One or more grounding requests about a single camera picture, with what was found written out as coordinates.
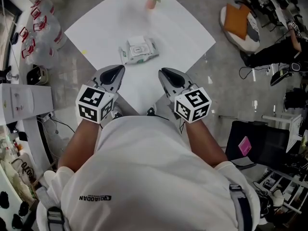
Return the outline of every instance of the forearm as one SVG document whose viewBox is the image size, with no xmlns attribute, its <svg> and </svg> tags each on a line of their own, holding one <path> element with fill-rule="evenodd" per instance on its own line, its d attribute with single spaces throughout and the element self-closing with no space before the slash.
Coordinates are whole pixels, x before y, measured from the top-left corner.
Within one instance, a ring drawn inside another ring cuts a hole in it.
<svg viewBox="0 0 308 231">
<path fill-rule="evenodd" d="M 100 125 L 82 120 L 61 156 L 58 167 L 68 167 L 74 172 L 93 155 Z"/>
<path fill-rule="evenodd" d="M 293 44 L 293 48 L 296 49 L 297 51 L 301 52 L 302 48 L 301 48 L 300 43 L 298 42 L 298 40 L 296 38 L 294 29 L 291 29 L 290 33 L 291 33 L 291 41 L 292 41 L 292 44 Z"/>
<path fill-rule="evenodd" d="M 199 120 L 186 123 L 186 130 L 192 152 L 212 167 L 227 161 L 227 157 L 217 144 L 205 124 Z"/>
</svg>

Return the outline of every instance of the flower vase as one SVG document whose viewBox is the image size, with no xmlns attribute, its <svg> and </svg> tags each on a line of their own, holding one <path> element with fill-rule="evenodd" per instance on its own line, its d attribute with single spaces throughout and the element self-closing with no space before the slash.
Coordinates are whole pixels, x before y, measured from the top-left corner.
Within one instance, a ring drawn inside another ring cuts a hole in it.
<svg viewBox="0 0 308 231">
<path fill-rule="evenodd" d="M 147 0 L 145 7 L 149 10 L 152 10 L 153 8 L 155 8 L 156 2 L 156 0 Z"/>
</svg>

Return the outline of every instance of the white t-shirt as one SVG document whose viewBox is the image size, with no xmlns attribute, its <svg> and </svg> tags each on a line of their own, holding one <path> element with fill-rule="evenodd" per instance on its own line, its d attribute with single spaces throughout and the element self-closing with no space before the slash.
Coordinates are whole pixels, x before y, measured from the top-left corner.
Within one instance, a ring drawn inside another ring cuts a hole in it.
<svg viewBox="0 0 308 231">
<path fill-rule="evenodd" d="M 244 189 L 255 229 L 258 196 L 231 162 L 214 169 L 191 152 L 171 122 L 128 116 L 103 129 L 80 170 L 59 168 L 48 194 L 61 203 L 72 231 L 236 231 L 226 177 Z M 41 204 L 37 222 L 46 230 Z"/>
</svg>

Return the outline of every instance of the strap buckle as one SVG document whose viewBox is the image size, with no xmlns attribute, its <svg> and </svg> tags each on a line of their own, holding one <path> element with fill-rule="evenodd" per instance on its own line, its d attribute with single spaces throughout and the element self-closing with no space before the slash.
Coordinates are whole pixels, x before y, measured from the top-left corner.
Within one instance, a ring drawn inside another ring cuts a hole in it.
<svg viewBox="0 0 308 231">
<path fill-rule="evenodd" d="M 50 207 L 47 210 L 47 223 L 50 231 L 50 224 L 60 224 L 64 230 L 65 220 L 62 210 L 56 206 Z"/>
<path fill-rule="evenodd" d="M 242 187 L 240 185 L 230 184 L 229 190 L 232 192 L 242 192 Z"/>
</svg>

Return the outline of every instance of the orange cushion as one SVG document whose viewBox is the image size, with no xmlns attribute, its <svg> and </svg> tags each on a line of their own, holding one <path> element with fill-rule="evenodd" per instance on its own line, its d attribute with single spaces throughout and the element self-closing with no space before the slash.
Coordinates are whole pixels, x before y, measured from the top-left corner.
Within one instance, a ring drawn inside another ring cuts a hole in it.
<svg viewBox="0 0 308 231">
<path fill-rule="evenodd" d="M 246 6 L 237 9 L 227 3 L 224 29 L 245 40 L 247 35 L 247 16 L 249 12 L 250 9 Z"/>
</svg>

